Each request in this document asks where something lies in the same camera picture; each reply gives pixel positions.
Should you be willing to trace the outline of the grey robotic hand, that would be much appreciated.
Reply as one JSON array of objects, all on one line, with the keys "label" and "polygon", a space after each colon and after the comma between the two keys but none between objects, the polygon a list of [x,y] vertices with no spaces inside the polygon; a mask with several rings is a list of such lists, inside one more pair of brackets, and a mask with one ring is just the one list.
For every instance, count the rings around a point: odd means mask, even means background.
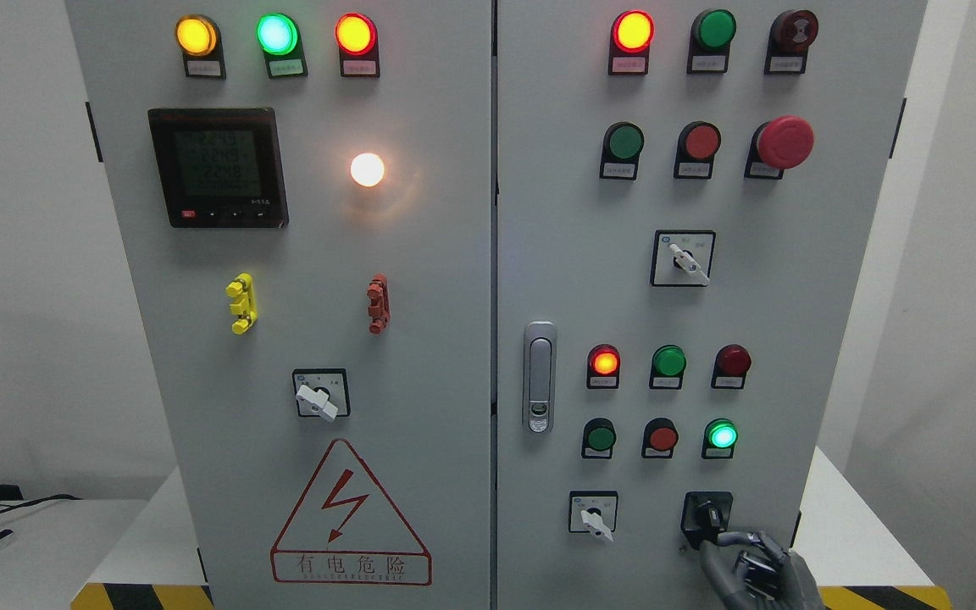
[{"label": "grey robotic hand", "polygon": [[[733,567],[718,548],[754,546],[766,556],[740,552]],[[824,609],[816,580],[797,552],[786,551],[763,530],[728,530],[700,544],[701,570],[725,609]]]}]

